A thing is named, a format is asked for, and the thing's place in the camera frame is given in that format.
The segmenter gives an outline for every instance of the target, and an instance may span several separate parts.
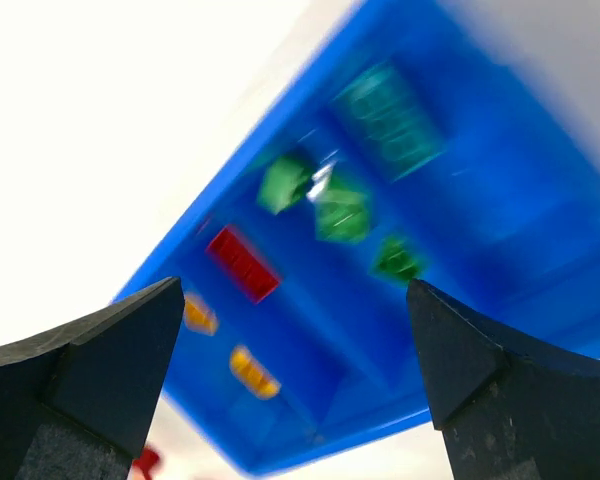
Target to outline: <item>yellow lego piece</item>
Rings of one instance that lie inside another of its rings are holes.
[[[184,297],[184,323],[194,332],[213,336],[218,330],[218,319],[202,299],[192,294]]]
[[[231,372],[260,400],[269,400],[280,391],[280,384],[242,345],[231,352]]]

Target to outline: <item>blue plastic bin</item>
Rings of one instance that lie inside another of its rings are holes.
[[[387,65],[440,146],[403,176],[387,174],[341,104],[356,79]],[[319,239],[309,199],[277,215],[258,204],[267,168],[298,149],[314,170],[335,161],[364,192],[372,228],[363,240]],[[209,251],[227,226],[277,282],[263,298]],[[177,275],[204,299],[217,330],[183,324],[165,389],[237,467],[266,474],[429,420],[406,287],[372,271],[396,234],[424,259],[420,278],[600,357],[600,175],[431,0],[363,4],[118,298]],[[278,394],[258,398],[234,375],[238,345],[279,382]]]

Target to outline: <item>red object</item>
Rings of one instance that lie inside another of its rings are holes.
[[[229,272],[233,280],[254,302],[273,292],[280,281],[240,241],[231,227],[225,227],[211,240],[207,252]]]
[[[151,470],[160,464],[160,455],[151,447],[144,447],[140,458],[136,458],[131,464],[132,468],[137,468],[144,475],[144,480],[153,480]]]

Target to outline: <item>green lego brick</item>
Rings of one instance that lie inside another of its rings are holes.
[[[366,70],[336,99],[345,121],[379,154],[381,168],[397,180],[442,151],[442,142],[404,79],[389,63]]]
[[[400,283],[409,281],[424,270],[424,264],[397,236],[387,237],[373,266],[373,272]]]
[[[312,169],[298,157],[284,155],[265,172],[258,204],[274,215],[300,201],[311,188]]]
[[[320,240],[358,243],[371,230],[371,212],[364,193],[350,190],[337,177],[331,177],[316,200],[316,233]]]

